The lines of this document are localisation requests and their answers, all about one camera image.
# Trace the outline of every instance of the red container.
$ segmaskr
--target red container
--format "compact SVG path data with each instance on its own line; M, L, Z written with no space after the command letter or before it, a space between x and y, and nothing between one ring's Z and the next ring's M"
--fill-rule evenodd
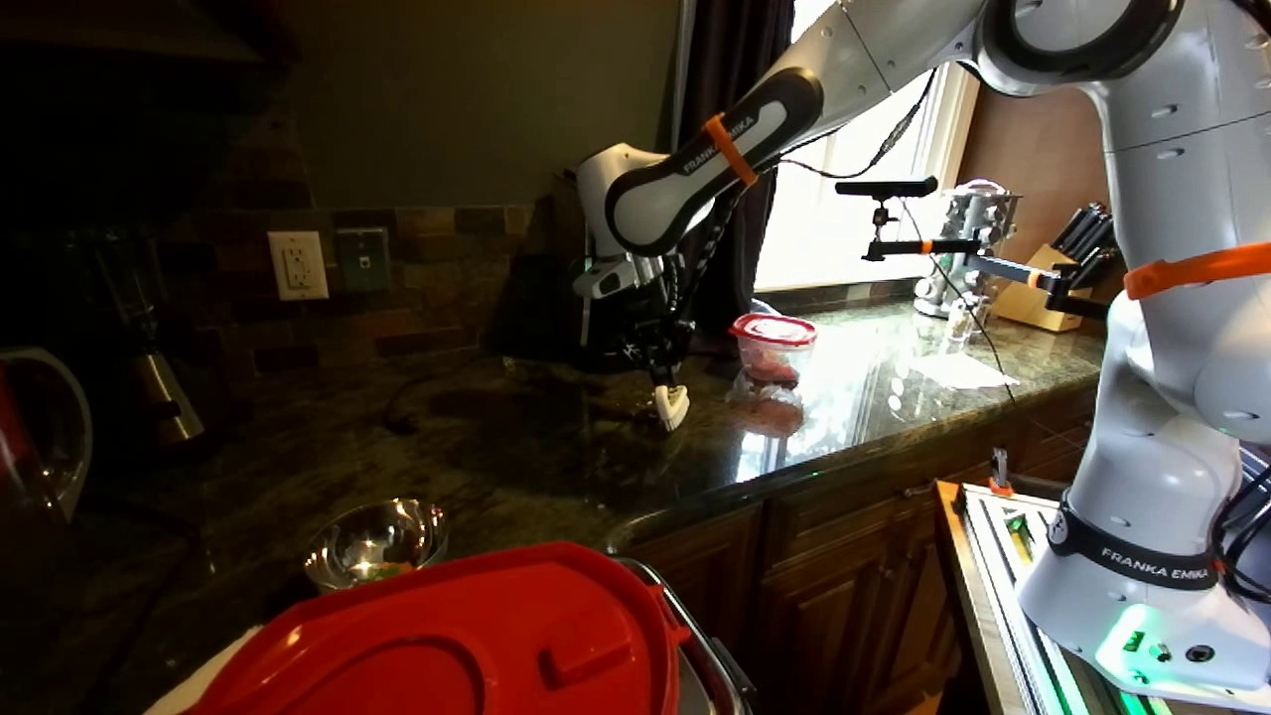
M675 609L581 543L469 557L289 609L196 715L675 715L682 649L699 640Z
M781 391L800 385L808 352L817 343L810 322L781 314L740 314L730 332L740 336L746 380Z

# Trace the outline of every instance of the dark countertop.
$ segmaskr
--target dark countertop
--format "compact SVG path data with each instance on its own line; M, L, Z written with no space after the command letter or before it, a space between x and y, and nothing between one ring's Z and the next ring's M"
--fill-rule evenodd
M35 710L141 710L244 626L310 594L303 553L355 506L419 491L452 557L535 540L625 543L637 530L751 499L866 451L1000 426L1092 391L1102 332L991 322L959 336L911 305L813 316L800 409L756 400L726 361L682 367L689 426L648 422L645 372L577 372L491 352L318 368L256 391L212 458L76 520L85 600L31 669Z

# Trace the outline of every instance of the window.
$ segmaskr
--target window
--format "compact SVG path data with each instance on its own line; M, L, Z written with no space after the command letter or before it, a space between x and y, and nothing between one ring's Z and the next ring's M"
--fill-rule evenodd
M833 0L796 0L796 34L821 15ZM887 103L852 120L833 135L791 151L791 160L810 162L829 175L862 169L891 126L914 109L927 77L893 91ZM931 99L906 139L869 169L873 180L927 180L939 175L940 189L955 187L963 142L968 131L976 99L976 81L963 69L939 69ZM891 240L914 240L914 228L932 240L947 216L939 195L931 197L891 197L893 222ZM927 273L931 259L897 256L887 261L862 261L873 240L873 197L833 195L833 180L777 162L777 195L767 222L756 290L803 290L803 287L842 287L842 281L882 281Z

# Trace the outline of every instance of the robotic arm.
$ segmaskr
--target robotic arm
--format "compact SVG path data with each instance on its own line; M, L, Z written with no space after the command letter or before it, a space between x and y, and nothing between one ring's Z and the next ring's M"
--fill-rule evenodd
M1110 314L1096 426L1026 614L1115 688L1271 710L1271 634L1221 565L1239 444L1271 444L1266 0L837 0L671 156L581 168L577 293L616 356L689 399L689 297L735 189L939 64L1028 97L1078 85L1103 122L1132 297Z

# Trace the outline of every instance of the kitchen counter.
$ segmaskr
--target kitchen counter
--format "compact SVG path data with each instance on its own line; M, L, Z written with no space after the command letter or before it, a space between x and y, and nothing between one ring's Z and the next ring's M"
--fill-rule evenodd
M621 549L959 428L1020 428L1049 399L1089 395L1103 347L1096 331L1009 322L963 336L911 305L813 322L821 336L781 400L746 391L730 361L690 356L695 405L675 433L653 422L645 372L445 352L272 377L217 450L85 506L85 609L28 690L0 703L146 706L244 626L315 594L303 553L330 516L388 491L441 506L452 557Z

